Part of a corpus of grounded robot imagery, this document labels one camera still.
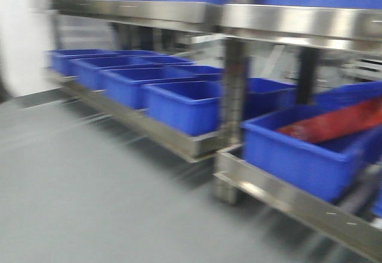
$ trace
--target floor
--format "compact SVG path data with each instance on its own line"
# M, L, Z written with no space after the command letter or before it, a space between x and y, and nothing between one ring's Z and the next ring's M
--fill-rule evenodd
M0 262L369 262L57 93L0 104Z

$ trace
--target metal shelf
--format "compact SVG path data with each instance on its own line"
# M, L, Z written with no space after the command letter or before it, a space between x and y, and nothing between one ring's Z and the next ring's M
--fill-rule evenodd
M221 18L221 6L203 2L51 0L51 8L66 16L186 32L216 32Z
M225 5L221 26L234 38L382 54L382 10Z
M131 110L104 97L101 93L90 91L73 81L73 78L60 76L48 71L52 80L58 82L68 94L80 98L87 105L107 114L131 128L137 129L159 145L189 163L200 162L215 155L221 148L218 132L191 137L177 132L144 115L143 110Z
M354 208L354 199L359 197L356 191L350 200L331 205L250 165L240 158L240 152L241 146L236 145L217 153L214 175L221 181L216 185L218 197L232 201L235 195L230 192L235 191L229 188L236 187L370 260L382 262L382 232L346 211ZM375 185L375 178L380 180L372 175L365 184L371 180L371 185Z

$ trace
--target shelf rack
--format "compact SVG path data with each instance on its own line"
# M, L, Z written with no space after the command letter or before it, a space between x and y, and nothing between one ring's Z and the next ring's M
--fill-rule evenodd
M350 194L350 201L343 200L334 206L244 162L240 158L239 126L247 84L250 41L302 47L297 101L307 103L320 49L382 55L382 11L96 0L51 0L49 7L67 16L186 32L223 32L226 63L221 101L222 124L218 132L207 137L184 137L144 117L141 111L129 110L97 92L86 90L72 79L54 77L66 91L121 122L138 128L190 162L203 160L219 147L226 147L217 153L215 162L215 193L221 200L235 203L240 191L243 191L364 257L382 262L382 232L352 215L375 191L380 181L380 169L375 169L374 174L369 175L361 187Z
M68 94L78 97L100 112L112 115L120 123L147 135L151 140L189 163L211 158L215 151L221 147L218 132L210 132L197 137L188 136L146 117L144 110L129 109L103 96L101 92L84 88L77 84L73 77L62 77L52 70L48 70L47 73Z
M364 257L382 262L382 232L352 215L357 210L356 206L362 205L377 190L380 169L335 206L242 160L239 128L247 82L249 41L302 47L297 102L306 104L312 92L320 49L382 54L382 11L225 5L221 27L227 35L221 134L228 148L217 153L214 174L216 196L225 202L236 203L240 191L243 191Z

